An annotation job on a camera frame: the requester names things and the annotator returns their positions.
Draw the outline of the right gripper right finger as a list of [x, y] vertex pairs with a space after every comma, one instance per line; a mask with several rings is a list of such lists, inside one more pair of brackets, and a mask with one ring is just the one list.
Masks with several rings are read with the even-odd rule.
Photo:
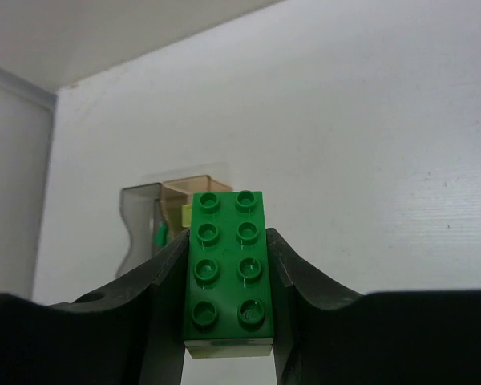
[[266, 236], [280, 384], [481, 384], [481, 290], [359, 294]]

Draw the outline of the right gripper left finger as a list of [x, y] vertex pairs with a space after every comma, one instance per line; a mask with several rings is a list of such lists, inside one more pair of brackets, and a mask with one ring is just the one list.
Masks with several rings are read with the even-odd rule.
[[178, 384], [188, 234], [73, 302], [0, 293], [0, 384]]

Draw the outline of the small dark green curved lego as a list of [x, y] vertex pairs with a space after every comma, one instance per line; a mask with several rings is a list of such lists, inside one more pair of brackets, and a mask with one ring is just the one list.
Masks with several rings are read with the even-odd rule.
[[156, 246], [163, 248], [168, 243], [168, 227], [163, 223], [155, 232], [154, 243]]

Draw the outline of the dark green 2x4 lego plate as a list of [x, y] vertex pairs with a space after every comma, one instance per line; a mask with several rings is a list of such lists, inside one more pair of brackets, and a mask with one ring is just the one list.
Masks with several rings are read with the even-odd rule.
[[185, 346], [189, 350], [272, 346], [262, 193], [196, 194], [188, 240]]

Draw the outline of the light green 2x2 lego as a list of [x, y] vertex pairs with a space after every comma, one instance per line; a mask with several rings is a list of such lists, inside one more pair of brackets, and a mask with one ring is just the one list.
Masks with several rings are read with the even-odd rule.
[[192, 221], [192, 205], [181, 206], [181, 226], [188, 229]]

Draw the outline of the smoky grey plastic container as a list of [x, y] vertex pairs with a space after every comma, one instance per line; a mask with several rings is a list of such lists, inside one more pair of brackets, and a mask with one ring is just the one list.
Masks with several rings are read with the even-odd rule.
[[155, 242], [163, 223], [160, 206], [161, 183], [123, 188], [119, 213], [129, 236], [127, 253], [115, 274], [117, 278], [151, 259], [161, 246]]

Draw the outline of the amber plastic container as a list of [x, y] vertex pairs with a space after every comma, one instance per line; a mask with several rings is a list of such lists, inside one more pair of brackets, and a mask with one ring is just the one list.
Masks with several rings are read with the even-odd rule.
[[181, 206], [192, 205], [195, 194], [227, 193], [232, 190], [230, 185], [215, 180], [209, 175], [189, 176], [163, 182], [160, 190], [160, 207], [168, 227], [168, 240], [173, 241], [186, 230], [181, 226]]

